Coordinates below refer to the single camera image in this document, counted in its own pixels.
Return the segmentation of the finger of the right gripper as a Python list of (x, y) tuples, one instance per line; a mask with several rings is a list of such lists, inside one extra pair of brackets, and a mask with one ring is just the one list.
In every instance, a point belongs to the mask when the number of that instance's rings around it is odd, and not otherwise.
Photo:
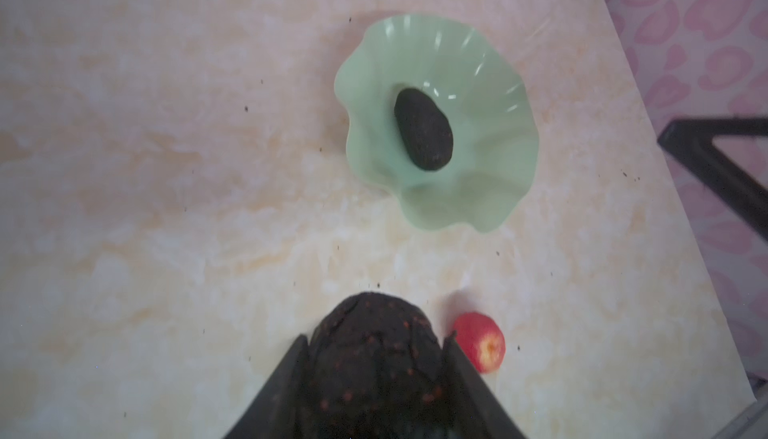
[(766, 135), (765, 116), (676, 118), (664, 127), (657, 143), (766, 239), (767, 189), (714, 144), (719, 136)]

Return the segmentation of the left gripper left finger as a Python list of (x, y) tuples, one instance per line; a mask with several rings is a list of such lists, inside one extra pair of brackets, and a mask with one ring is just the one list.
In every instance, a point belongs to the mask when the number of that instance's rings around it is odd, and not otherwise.
[(240, 419), (224, 437), (301, 438), (298, 407), (308, 358), (308, 339), (306, 335), (300, 334)]

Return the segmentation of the dark avocado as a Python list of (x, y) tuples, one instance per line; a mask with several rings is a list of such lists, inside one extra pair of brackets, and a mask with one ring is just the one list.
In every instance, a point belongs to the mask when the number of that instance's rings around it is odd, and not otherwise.
[(420, 169), (437, 171), (452, 159), (453, 131), (446, 115), (424, 92), (402, 89), (395, 101), (394, 116), (403, 145)]
[(431, 322), (395, 296), (344, 299), (316, 327), (299, 403), (305, 438), (454, 438)]

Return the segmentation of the red apple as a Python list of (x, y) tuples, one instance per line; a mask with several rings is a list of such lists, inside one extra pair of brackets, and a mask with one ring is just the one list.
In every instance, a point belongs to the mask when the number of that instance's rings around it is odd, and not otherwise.
[(459, 315), (453, 323), (454, 338), (481, 374), (496, 372), (506, 354), (506, 340), (497, 323), (479, 312)]

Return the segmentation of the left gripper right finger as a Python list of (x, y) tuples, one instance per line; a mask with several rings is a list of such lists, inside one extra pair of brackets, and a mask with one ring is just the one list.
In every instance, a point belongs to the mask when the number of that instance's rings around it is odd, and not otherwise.
[(455, 332), (443, 342), (442, 375), (457, 438), (526, 438), (462, 351)]

